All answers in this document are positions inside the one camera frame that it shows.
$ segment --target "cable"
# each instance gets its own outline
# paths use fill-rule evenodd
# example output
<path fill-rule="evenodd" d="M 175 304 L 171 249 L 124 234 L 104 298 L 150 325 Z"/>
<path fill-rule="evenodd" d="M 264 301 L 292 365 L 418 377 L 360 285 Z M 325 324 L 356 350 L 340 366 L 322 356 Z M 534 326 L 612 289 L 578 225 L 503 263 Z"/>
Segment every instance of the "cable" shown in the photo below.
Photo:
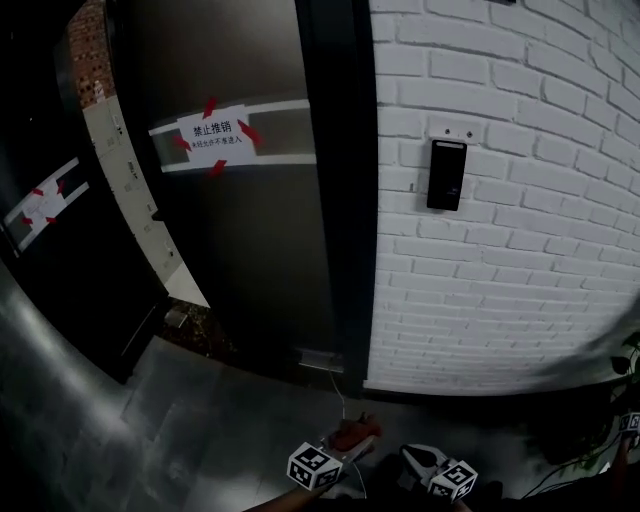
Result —
<path fill-rule="evenodd" d="M 600 455 L 602 455 L 604 452 L 606 452 L 609 448 L 611 448 L 616 441 L 618 440 L 618 437 L 620 437 L 620 434 L 618 434 L 614 440 L 611 442 L 611 444 L 609 444 L 606 448 L 603 448 L 601 451 L 595 453 L 594 455 L 592 455 L 591 457 L 588 457 L 586 459 L 578 459 L 578 460 L 574 460 L 573 462 L 567 462 L 566 464 L 562 464 L 561 466 L 558 466 L 556 469 L 554 469 L 551 473 L 549 473 L 547 476 L 545 476 L 542 481 L 536 485 L 533 489 L 531 489 L 527 494 L 525 494 L 521 499 L 525 499 L 526 497 L 528 497 L 533 491 L 535 491 L 536 489 L 538 489 L 543 483 L 545 483 L 547 480 L 549 480 L 549 478 L 551 478 L 553 475 L 555 475 L 558 471 L 563 470 L 566 467 L 569 466 L 573 466 L 574 464 L 579 464 L 580 462 L 585 462 L 587 460 L 591 460 L 594 457 L 600 457 Z"/>
<path fill-rule="evenodd" d="M 346 419 L 346 406 L 344 403 L 344 397 L 342 396 L 342 393 L 340 393 L 340 390 L 338 389 L 338 386 L 336 385 L 336 381 L 333 378 L 333 370 L 329 370 L 329 377 L 331 377 L 331 382 L 333 382 L 333 389 L 336 390 L 336 393 L 338 393 L 338 396 L 340 397 L 340 400 L 342 400 L 342 419 Z"/>
<path fill-rule="evenodd" d="M 358 468 L 358 465 L 355 463 L 355 461 L 353 462 L 353 467 L 356 468 L 356 471 L 358 472 L 358 476 L 360 477 L 360 483 L 362 484 L 362 492 L 364 493 L 364 499 L 367 499 L 367 488 L 364 486 L 364 480 L 362 479 L 362 475 L 360 474 L 360 468 Z"/>
<path fill-rule="evenodd" d="M 340 397 L 340 400 L 342 401 L 342 419 L 346 419 L 346 412 L 347 412 L 347 408 L 344 402 L 344 396 L 342 396 L 342 393 L 340 393 L 340 390 L 338 389 L 338 385 L 336 384 L 335 379 L 333 378 L 333 371 L 329 370 L 329 377 L 331 377 L 331 382 L 333 383 L 333 389 L 336 390 L 336 393 L 338 393 L 338 396 Z M 362 479 L 362 475 L 360 474 L 360 468 L 358 467 L 358 465 L 356 464 L 355 461 L 352 462 L 353 467 L 356 469 L 357 473 L 358 473 L 358 478 L 360 478 L 360 484 L 362 485 L 362 492 L 364 493 L 364 499 L 367 499 L 367 488 L 364 485 L 364 480 Z"/>

